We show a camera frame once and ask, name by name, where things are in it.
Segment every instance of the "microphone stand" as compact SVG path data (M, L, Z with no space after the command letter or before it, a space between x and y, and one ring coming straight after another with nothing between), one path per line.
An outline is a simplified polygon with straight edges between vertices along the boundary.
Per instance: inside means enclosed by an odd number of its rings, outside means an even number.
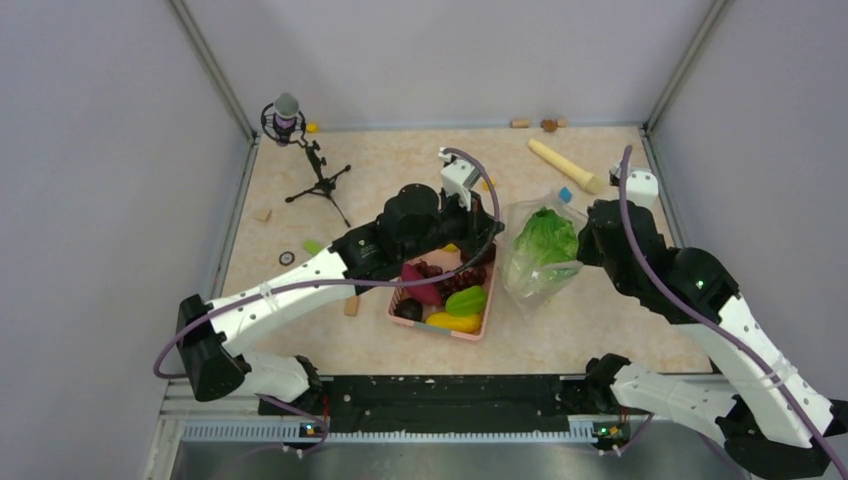
M300 192L296 195L286 197L286 203L292 203L292 202L294 202L295 200L297 200L298 198L300 198L304 195L318 195L319 197L324 197L327 200L329 200L330 203L332 203L334 207L336 207L336 210L338 210L339 215L342 216L342 220L344 220L345 225L347 225L347 227L350 228L351 227L350 222L344 216L344 213L342 213L342 209L339 207L339 204L336 203L336 200L333 198L333 193L332 193L333 190L336 189L336 180L343 173L350 171L350 168L351 168L350 165L349 164L345 165L345 167L343 169L341 169L340 171L338 171L337 173L335 173L334 175L332 175L330 177L324 177L322 167L327 165L327 159L324 158L324 157L319 158L318 154L315 153L315 152L321 150L321 146L318 145L318 142L313 140L312 143L310 144L306 140L306 138L305 138L305 135L306 135L306 118L303 116L303 113L298 111L297 113L298 113L299 118L296 121L292 122L291 126L283 127L283 126L279 125L277 123L276 119L274 118L275 114L273 112L273 108L274 108L274 104L272 103L272 104L269 104L267 107L265 107L265 109L262 111L262 130L269 137L276 140L277 145L279 145L281 147L285 147L286 145L289 145L290 143L296 143L300 148L302 148L304 150L304 152L306 153L306 158L309 160L309 164L312 166L312 171L315 172L315 175L318 177L318 181L315 182L315 185L307 188L306 190L304 190L304 191L302 191L302 192ZM268 128L267 128L268 126L272 127L272 131L270 131L270 132L268 131ZM296 130L300 130L300 138L296 138L292 142L291 141L291 134L294 133Z

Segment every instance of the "microphone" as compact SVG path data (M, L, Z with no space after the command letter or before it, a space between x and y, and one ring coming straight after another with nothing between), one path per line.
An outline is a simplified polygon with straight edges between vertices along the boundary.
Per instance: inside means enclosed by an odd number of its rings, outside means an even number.
M298 129L300 129L300 138L292 141L291 137ZM274 103L268 104L262 110L262 131L281 147L291 143L305 145L306 140L303 137L306 134L306 118L300 111L300 105L294 95L282 93Z

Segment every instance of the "toy baseball bat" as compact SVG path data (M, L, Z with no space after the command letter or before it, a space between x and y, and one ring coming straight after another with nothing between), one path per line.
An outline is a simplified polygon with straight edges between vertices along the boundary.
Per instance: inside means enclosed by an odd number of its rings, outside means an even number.
M533 153L542 157L546 162L556 167L557 170L571 177L583 190L591 194L596 194L606 186L604 181L595 176L594 173L583 170L571 160L548 148L542 142L531 139L527 142L527 146L530 147L530 150L533 150Z

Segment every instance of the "table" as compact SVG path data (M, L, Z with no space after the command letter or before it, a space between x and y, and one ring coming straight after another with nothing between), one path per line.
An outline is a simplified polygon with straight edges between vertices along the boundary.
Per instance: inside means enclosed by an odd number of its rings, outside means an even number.
M501 205L538 198L567 186L571 206L585 211L597 198L617 198L614 187L589 195L527 148L536 138L583 168L606 178L609 167L633 146L632 163L647 166L636 127L468 129L319 133L326 174L350 163L334 196L351 223L373 220L383 203L409 183L440 187L438 149L452 146L483 162L496 181ZM324 198L284 198L315 182L303 151L261 140L224 284L224 295L255 286L309 258L306 239L329 244L347 231ZM488 211L488 194L476 187ZM271 208L266 222L253 213ZM670 242L660 202L653 205L658 228ZM283 267L283 251L296 255ZM707 355L662 317L618 294L604 271L585 267L574 281L525 320L506 292L494 291L485 337L467 342L395 325L387 319L391 289L362 295L359 314L345 317L343 302L325 305L277 329L256 349L282 356L304 355L322 375L437 375L583 373L586 362L612 352L659 372L709 372Z

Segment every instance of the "pink basket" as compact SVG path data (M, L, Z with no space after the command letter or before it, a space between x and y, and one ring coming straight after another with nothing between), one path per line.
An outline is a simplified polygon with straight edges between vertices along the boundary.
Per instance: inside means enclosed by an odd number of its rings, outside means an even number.
M459 258L459 252L445 252L444 250L436 250L430 252L418 259L415 259L409 263L415 264L420 260L424 260L430 265L438 265L442 267L446 272L449 270L453 270L454 268L460 266L462 261ZM489 296L489 299L486 301L486 308L483 310L483 318L480 323L480 330L477 333L462 333L454 330L448 330L447 328L434 327L432 325L427 325L424 322L416 322L414 320L409 320L408 318L396 317L392 312L395 311L395 307L398 302L405 298L409 298L409 294L406 293L406 289L404 288L396 288L395 293L392 295L392 301L389 302L389 310L388 316L389 320L403 325L405 327L417 328L420 330L426 330L428 332L433 333L441 333L442 335L450 335L452 337L461 338L463 340L470 340L472 342L476 342L483 338L483 334L486 333L486 321L489 316L489 307L492 305L492 281L495 277L495 269L494 262L490 263L486 266L486 283L483 284L483 289L486 290L486 293ZM444 307L433 307L429 305L424 305L424 315L423 319L427 319L433 313L444 311Z

